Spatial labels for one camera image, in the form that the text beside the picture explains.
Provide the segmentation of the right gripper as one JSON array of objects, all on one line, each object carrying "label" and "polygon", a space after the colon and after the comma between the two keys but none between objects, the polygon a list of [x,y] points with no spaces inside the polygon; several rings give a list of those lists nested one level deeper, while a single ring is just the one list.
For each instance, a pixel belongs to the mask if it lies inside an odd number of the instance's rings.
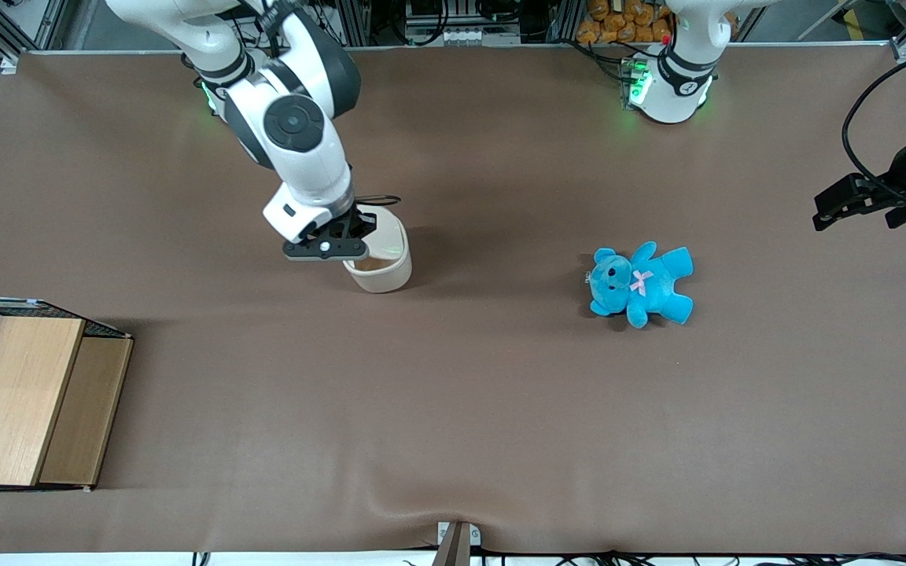
[{"label": "right gripper", "polygon": [[281,187],[263,217],[284,237],[282,252],[296,262],[357,261],[368,256],[366,237],[377,229],[375,212],[350,205],[345,211],[299,204]]}]

